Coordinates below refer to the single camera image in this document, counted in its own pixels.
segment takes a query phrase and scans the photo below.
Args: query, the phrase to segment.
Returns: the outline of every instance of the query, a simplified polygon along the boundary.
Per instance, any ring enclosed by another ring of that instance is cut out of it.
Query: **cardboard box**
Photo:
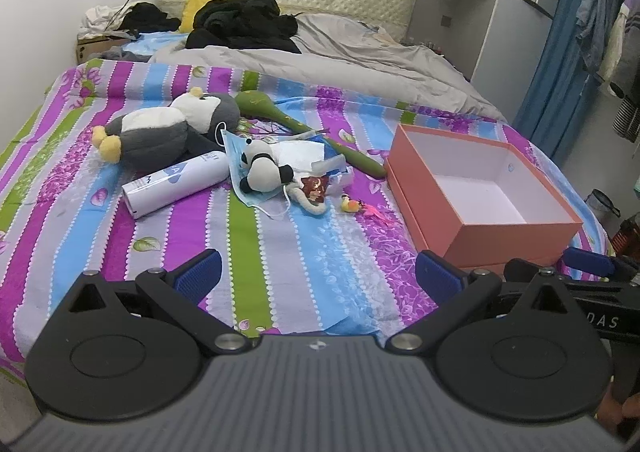
[[[78,61],[78,65],[84,64],[91,54],[102,53],[114,46],[128,44],[130,41],[128,38],[104,36],[89,38],[88,40],[78,40],[78,44],[76,45],[76,61]]]
[[[453,265],[551,265],[582,226],[546,176],[508,143],[401,125],[388,182],[416,248]]]

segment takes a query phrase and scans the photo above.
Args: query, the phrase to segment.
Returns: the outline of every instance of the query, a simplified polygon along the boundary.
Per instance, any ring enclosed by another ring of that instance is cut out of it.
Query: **penguin plush toy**
[[[293,169],[289,165],[279,167],[271,146],[264,141],[247,139],[241,160],[249,168],[249,174],[240,181],[245,194],[271,192],[293,181]]]
[[[239,122],[234,98],[195,87],[168,107],[141,108],[94,127],[92,145],[107,162],[151,174],[183,159],[224,151],[221,130],[233,132]]]

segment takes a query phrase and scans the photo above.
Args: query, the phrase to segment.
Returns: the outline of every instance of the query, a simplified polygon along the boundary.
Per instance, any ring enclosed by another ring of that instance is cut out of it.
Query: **face mask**
[[[234,192],[236,193],[236,196],[238,196],[238,199],[240,199],[248,207],[253,207],[253,208],[259,209],[260,211],[264,212],[269,217],[281,217],[285,213],[287,213],[287,211],[289,210],[290,202],[289,202],[289,196],[287,196],[286,191],[285,191],[285,197],[287,199],[287,209],[284,212],[279,213],[277,215],[274,215],[272,213],[269,213],[269,212],[263,210],[259,206],[260,203],[263,203],[267,199],[271,199],[271,197],[275,197],[280,192],[284,191],[284,186],[282,188],[276,188],[275,190],[273,190],[271,192],[267,192],[267,193],[252,192],[251,194],[245,194],[240,189],[240,180],[243,177],[246,177],[246,175],[249,173],[249,168],[242,167],[242,160],[241,160],[242,152],[244,151],[244,148],[246,147],[246,139],[242,138],[240,136],[237,136],[235,134],[231,134],[230,132],[227,132],[226,130],[222,130],[221,132],[222,132],[222,139],[223,139],[224,144],[225,144],[226,156],[229,159],[229,170],[230,170],[230,174],[231,174],[231,184],[232,184],[232,186],[234,188]]]

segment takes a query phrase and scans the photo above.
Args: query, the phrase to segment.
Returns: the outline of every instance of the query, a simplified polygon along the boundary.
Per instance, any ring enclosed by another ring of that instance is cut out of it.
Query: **green toy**
[[[303,132],[307,132],[312,129],[304,123],[300,123],[300,121],[284,114],[283,111],[273,104],[273,101],[271,101],[269,96],[258,90],[244,90],[242,92],[238,92],[238,94],[236,94],[236,103],[240,109],[240,114],[245,117],[263,117],[270,119],[276,123],[280,123],[283,127],[289,128],[296,134],[302,134]],[[370,157],[354,150],[353,148],[349,148],[342,143],[329,139],[327,136],[324,136],[324,138],[336,152],[344,154],[344,157],[350,165],[376,179],[386,177],[385,167],[377,161],[374,161]]]

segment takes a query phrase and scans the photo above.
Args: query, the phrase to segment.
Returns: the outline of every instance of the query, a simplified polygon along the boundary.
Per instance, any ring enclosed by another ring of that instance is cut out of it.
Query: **blue curtain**
[[[561,165],[569,154],[596,93],[596,77],[584,68],[576,35],[582,0],[559,0],[545,49],[514,128]],[[615,18],[621,0],[606,0]],[[612,21],[608,22],[606,39]]]

